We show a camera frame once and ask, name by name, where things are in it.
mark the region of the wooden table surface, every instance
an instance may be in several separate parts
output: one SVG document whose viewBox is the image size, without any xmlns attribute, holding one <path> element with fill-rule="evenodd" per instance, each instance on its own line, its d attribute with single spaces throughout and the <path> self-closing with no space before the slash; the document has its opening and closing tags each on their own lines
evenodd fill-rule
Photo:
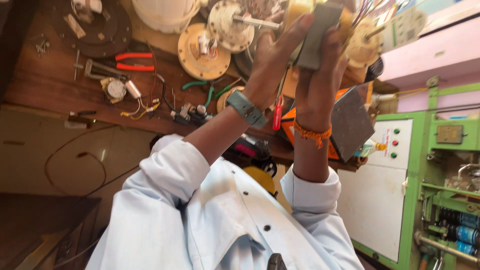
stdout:
<svg viewBox="0 0 480 270">
<path fill-rule="evenodd" d="M 129 94 L 113 106 L 104 100 L 104 93 L 98 80 L 84 77 L 83 70 L 79 70 L 77 81 L 73 80 L 73 64 L 75 63 L 76 50 L 64 44 L 50 24 L 51 0 L 40 0 L 40 5 L 34 15 L 27 37 L 44 34 L 51 47 L 49 54 L 42 54 L 41 58 L 31 42 L 24 43 L 20 57 L 14 70 L 14 77 L 5 93 L 3 102 L 35 110 L 49 111 L 68 115 L 71 111 L 96 110 L 96 114 L 90 116 L 98 121 L 148 130 L 160 134 L 177 133 L 187 135 L 196 126 L 181 125 L 173 122 L 170 117 L 170 109 L 163 104 L 157 109 L 155 116 L 149 119 L 144 116 L 134 121 L 129 117 L 120 116 L 121 111 L 135 111 L 137 102 Z M 132 51 L 145 50 L 146 44 L 133 42 Z M 167 98 L 173 104 L 172 88 L 175 93 L 176 108 L 179 109 L 185 102 L 192 104 L 204 104 L 206 93 L 199 86 L 190 90 L 181 90 L 181 86 L 194 80 L 182 69 L 176 55 L 155 49 L 157 60 L 157 73 L 161 74 L 167 83 Z M 80 64 L 85 64 L 87 58 L 80 56 Z M 134 62 L 150 65 L 152 60 L 135 60 Z M 151 72 L 129 72 L 131 80 L 136 84 L 144 97 L 144 103 L 149 102 L 150 93 L 154 83 Z M 235 80 L 234 77 L 225 75 L 220 86 L 225 86 Z M 157 80 L 158 86 L 153 92 L 154 98 L 161 98 L 162 83 Z M 210 113 L 216 113 L 216 102 L 212 101 L 207 108 Z M 250 129 L 249 134 L 260 139 L 268 140 L 272 146 L 272 156 L 292 160 L 293 147 L 287 141 L 275 136 L 272 130 L 272 121 L 262 130 Z"/>
</svg>

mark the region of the gray watch strap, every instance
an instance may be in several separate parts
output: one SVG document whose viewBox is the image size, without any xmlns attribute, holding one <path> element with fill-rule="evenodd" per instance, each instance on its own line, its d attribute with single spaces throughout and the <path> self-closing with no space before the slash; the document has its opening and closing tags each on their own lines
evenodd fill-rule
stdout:
<svg viewBox="0 0 480 270">
<path fill-rule="evenodd" d="M 233 91 L 228 97 L 227 104 L 232 106 L 253 127 L 262 128 L 268 122 L 262 112 L 238 90 Z"/>
</svg>

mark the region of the person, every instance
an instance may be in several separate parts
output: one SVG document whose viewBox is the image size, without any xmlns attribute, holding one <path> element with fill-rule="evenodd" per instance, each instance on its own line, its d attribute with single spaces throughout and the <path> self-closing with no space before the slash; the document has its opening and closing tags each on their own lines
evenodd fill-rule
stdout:
<svg viewBox="0 0 480 270">
<path fill-rule="evenodd" d="M 262 30 L 243 91 L 259 110 L 274 103 L 289 57 L 312 23 L 313 15 L 303 14 L 277 41 Z M 329 29 L 321 68 L 300 72 L 296 121 L 304 130 L 323 134 L 331 126 L 347 66 L 341 47 L 339 31 Z M 228 106 L 186 137 L 161 138 L 114 196 L 86 270 L 265 270 L 273 253 L 288 270 L 363 269 L 336 212 L 341 185 L 328 167 L 328 147 L 295 132 L 294 165 L 281 180 L 289 214 L 221 157 L 249 126 Z"/>
</svg>

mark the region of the workbench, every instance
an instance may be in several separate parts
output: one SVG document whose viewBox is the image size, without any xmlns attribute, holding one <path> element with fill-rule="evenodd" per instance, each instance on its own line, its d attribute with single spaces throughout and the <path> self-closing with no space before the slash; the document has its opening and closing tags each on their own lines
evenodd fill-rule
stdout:
<svg viewBox="0 0 480 270">
<path fill-rule="evenodd" d="M 129 1 L 121 1 L 122 5 L 129 5 Z M 3 106 L 13 108 L 15 110 L 30 111 L 36 114 L 49 115 L 54 117 L 67 118 L 70 112 L 80 112 L 84 110 L 95 110 L 95 115 L 86 116 L 97 121 L 107 122 L 115 125 L 126 126 L 130 128 L 137 128 L 147 130 L 159 134 L 188 135 L 195 130 L 195 125 L 182 125 L 173 122 L 170 116 L 170 109 L 164 103 L 159 107 L 151 119 L 144 116 L 141 119 L 134 121 L 129 117 L 120 115 L 121 111 L 135 111 L 137 108 L 137 101 L 131 98 L 128 94 L 125 99 L 117 104 L 109 105 L 105 101 L 104 93 L 101 89 L 100 82 L 97 80 L 84 77 L 84 71 L 79 70 L 78 78 L 73 80 L 74 67 L 76 60 L 76 49 L 71 48 L 63 43 L 59 35 L 55 32 L 50 24 L 50 13 L 52 10 L 52 0 L 39 0 L 38 7 L 33 13 L 33 19 L 25 34 L 24 43 L 20 50 L 20 55 L 17 59 L 13 78 L 9 83 L 4 96 Z M 138 20 L 138 17 L 131 10 L 131 7 L 126 6 L 132 20 L 133 38 L 139 38 L 136 31 L 147 31 L 151 33 L 151 29 L 145 29 L 145 26 Z M 200 15 L 197 15 L 193 21 L 201 20 Z M 179 109 L 185 102 L 190 102 L 194 105 L 204 104 L 207 99 L 207 94 L 203 92 L 199 86 L 193 86 L 185 91 L 181 90 L 182 85 L 194 80 L 181 67 L 178 57 L 172 54 L 171 43 L 178 40 L 178 35 L 165 35 L 158 33 L 154 44 L 157 47 L 164 47 L 162 43 L 158 42 L 159 37 L 166 37 L 168 48 L 158 49 L 154 47 L 157 63 L 157 73 L 162 75 L 167 83 L 167 99 L 171 104 L 175 103 L 175 108 Z M 42 54 L 39 57 L 35 45 L 28 40 L 29 37 L 44 34 L 49 40 L 51 46 L 48 49 L 49 54 Z M 140 42 L 133 40 L 129 49 L 134 52 L 149 52 L 145 40 Z M 80 56 L 80 64 L 85 65 L 87 58 Z M 151 65 L 151 59 L 132 60 L 135 63 Z M 225 76 L 216 86 L 216 90 L 232 83 L 236 77 L 231 76 L 232 68 L 229 68 Z M 144 103 L 150 104 L 150 93 L 154 84 L 154 77 L 151 72 L 126 72 L 131 75 L 131 80 L 136 84 L 144 97 Z M 153 91 L 153 98 L 161 98 L 162 82 L 156 80 L 157 85 Z M 216 102 L 213 100 L 207 112 L 216 113 Z M 269 119 L 273 118 L 273 114 L 267 110 L 265 113 Z M 291 164 L 293 160 L 293 147 L 285 139 L 276 136 L 272 129 L 272 121 L 262 129 L 249 129 L 248 132 L 259 139 L 267 140 L 272 147 L 272 156 L 277 162 L 284 164 Z"/>
</svg>

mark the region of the clock face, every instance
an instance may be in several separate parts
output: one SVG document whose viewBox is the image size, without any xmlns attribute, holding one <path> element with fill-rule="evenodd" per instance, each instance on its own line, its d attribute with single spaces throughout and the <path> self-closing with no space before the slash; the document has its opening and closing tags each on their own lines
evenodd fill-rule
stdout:
<svg viewBox="0 0 480 270">
<path fill-rule="evenodd" d="M 125 87 L 125 84 L 123 84 L 123 82 L 115 80 L 108 84 L 107 93 L 112 98 L 122 99 L 127 93 L 127 88 Z"/>
</svg>

